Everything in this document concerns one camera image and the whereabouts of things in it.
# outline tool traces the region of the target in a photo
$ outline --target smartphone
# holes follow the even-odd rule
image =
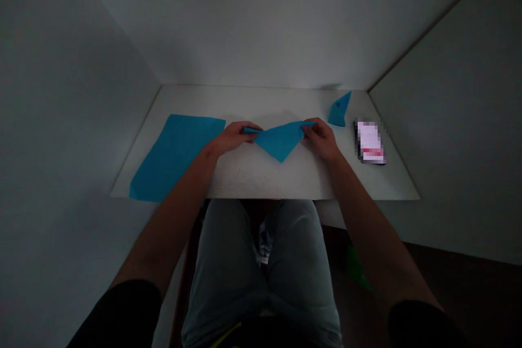
[[[377,122],[356,119],[353,127],[357,138],[357,155],[361,163],[386,164]]]

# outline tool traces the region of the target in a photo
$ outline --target lap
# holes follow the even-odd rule
[[[268,287],[256,261],[250,219],[238,200],[212,200],[201,230],[184,347],[218,338],[260,309]]]
[[[269,216],[269,285],[274,310],[316,337],[322,346],[341,346],[339,315],[321,223],[310,200],[286,200]]]
[[[250,218],[238,200],[212,200],[203,222],[184,347],[217,339],[265,305],[323,347],[339,347],[339,316],[321,224],[312,201],[282,201],[265,221],[274,244],[268,282],[256,261]]]

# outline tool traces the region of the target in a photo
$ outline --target blue paper triangle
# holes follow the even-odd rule
[[[225,120],[171,114],[132,179],[129,197],[161,202],[194,158],[225,128]]]
[[[257,133],[254,142],[283,163],[305,135],[301,126],[313,124],[313,121],[296,121],[266,131],[244,127],[243,133]]]
[[[343,127],[346,126],[344,116],[348,108],[348,103],[350,103],[351,95],[352,92],[350,91],[348,94],[342,96],[333,103],[332,108],[330,109],[330,116],[328,117],[329,123]]]

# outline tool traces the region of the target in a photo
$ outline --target person's left hand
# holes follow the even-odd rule
[[[221,156],[225,152],[236,149],[244,142],[254,143],[252,140],[257,137],[257,133],[242,133],[243,127],[263,130],[260,126],[249,121],[232,122],[208,146],[218,156]]]

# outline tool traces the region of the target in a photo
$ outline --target shirt sleeve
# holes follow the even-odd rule
[[[153,283],[118,284],[96,303],[68,347],[150,347],[160,309],[161,294]]]
[[[403,301],[392,307],[388,332],[395,348],[469,346],[446,313],[421,301]]]

